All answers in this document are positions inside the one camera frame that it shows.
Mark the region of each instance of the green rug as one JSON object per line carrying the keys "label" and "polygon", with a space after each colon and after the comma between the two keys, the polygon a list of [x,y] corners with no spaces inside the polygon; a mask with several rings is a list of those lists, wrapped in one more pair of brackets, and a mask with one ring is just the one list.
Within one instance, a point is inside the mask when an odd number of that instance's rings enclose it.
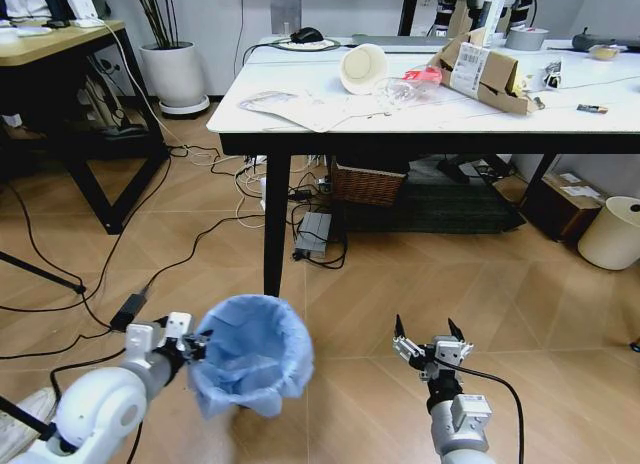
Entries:
{"label": "green rug", "polygon": [[435,166],[443,156],[411,163],[409,177],[391,208],[344,203],[348,231],[430,232],[441,234],[499,234],[524,220],[489,182],[470,165],[463,172],[474,176],[457,184]]}

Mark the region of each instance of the tiled floor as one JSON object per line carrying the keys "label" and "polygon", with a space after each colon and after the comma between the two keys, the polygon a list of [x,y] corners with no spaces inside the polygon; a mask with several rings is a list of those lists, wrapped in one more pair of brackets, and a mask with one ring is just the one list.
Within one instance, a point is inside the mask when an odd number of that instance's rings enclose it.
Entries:
{"label": "tiled floor", "polygon": [[[204,121],[170,125],[192,144],[219,145]],[[115,193],[137,165],[95,168]],[[237,167],[238,161],[229,161],[220,169]],[[71,179],[51,171],[14,184],[45,255],[93,289],[115,238],[103,232]],[[165,185],[132,220],[91,307],[110,319],[156,269],[188,255],[195,234],[233,215],[236,203],[230,177],[174,159]],[[245,209],[256,206],[247,203]],[[0,193],[0,248],[43,265],[7,192]],[[261,257],[262,230],[225,223],[201,242],[192,261],[158,279],[141,317],[184,310],[199,318],[229,295],[260,292]],[[76,300],[66,289],[6,264],[0,265],[0,286],[1,303],[13,307],[59,307]],[[524,403],[528,462],[640,461],[640,355],[624,347],[640,335],[638,266],[617,273],[596,269],[531,226],[500,236],[355,234],[340,271],[287,259],[282,296],[314,339],[316,372],[303,398],[286,402],[273,420],[243,410],[226,416],[228,426],[225,418],[205,423],[183,373],[153,402],[137,462],[439,462],[429,434],[427,390],[391,352],[396,313],[417,341],[445,332],[452,317],[477,345],[467,365],[513,383]],[[80,332],[98,331],[82,308],[0,311],[0,354],[56,349]],[[45,385],[51,368],[121,346],[122,336],[112,335],[81,341],[58,356],[3,361],[0,392],[18,400]],[[82,372],[66,373],[62,383]],[[465,390],[486,394],[494,410],[491,454],[501,463],[516,462],[510,395],[471,377]],[[114,462],[126,460],[131,442]]]}

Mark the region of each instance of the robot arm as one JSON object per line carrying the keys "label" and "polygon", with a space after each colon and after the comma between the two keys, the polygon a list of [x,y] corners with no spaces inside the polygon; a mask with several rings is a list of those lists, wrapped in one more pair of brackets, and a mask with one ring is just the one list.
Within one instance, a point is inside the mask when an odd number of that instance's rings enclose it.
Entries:
{"label": "robot arm", "polygon": [[396,318],[393,350],[420,372],[429,387],[427,409],[431,414],[431,436],[443,464],[495,464],[486,451],[484,429],[491,408],[484,396],[463,394],[460,377],[446,364],[459,366],[473,350],[460,329],[449,320],[450,336],[436,336],[431,344],[416,345],[405,336],[400,316]]}
{"label": "robot arm", "polygon": [[[439,37],[446,37],[449,30],[449,23],[451,22],[451,16],[456,8],[458,0],[438,0],[438,11],[436,14],[436,20],[433,25],[431,34]],[[467,7],[469,8],[470,17],[476,21],[477,16],[484,7],[485,0],[467,0]],[[533,0],[506,0],[505,10],[511,8],[511,19],[509,23],[509,29],[522,24],[526,24],[529,9],[533,4]]]}
{"label": "robot arm", "polygon": [[127,326],[120,365],[93,370],[74,382],[58,405],[53,435],[35,441],[11,463],[108,462],[180,368],[204,358],[210,334],[194,335],[192,328],[193,317],[182,312],[169,314],[164,336],[158,323]]}

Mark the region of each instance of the red object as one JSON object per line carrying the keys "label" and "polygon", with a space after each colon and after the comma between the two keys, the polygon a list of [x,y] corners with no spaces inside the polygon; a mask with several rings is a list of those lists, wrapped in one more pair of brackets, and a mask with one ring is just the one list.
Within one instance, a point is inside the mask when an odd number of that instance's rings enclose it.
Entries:
{"label": "red object", "polygon": [[442,71],[437,67],[427,66],[425,69],[412,69],[405,72],[403,81],[431,81],[440,85],[442,82]]}

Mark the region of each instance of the potted plant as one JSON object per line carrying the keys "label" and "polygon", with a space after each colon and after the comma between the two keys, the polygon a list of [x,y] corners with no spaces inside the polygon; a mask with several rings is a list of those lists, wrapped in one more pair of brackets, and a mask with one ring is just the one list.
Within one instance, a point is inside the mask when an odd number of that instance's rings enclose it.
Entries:
{"label": "potted plant", "polygon": [[140,48],[151,85],[166,114],[193,114],[209,106],[195,45],[181,41],[173,0],[139,0],[156,42]]}

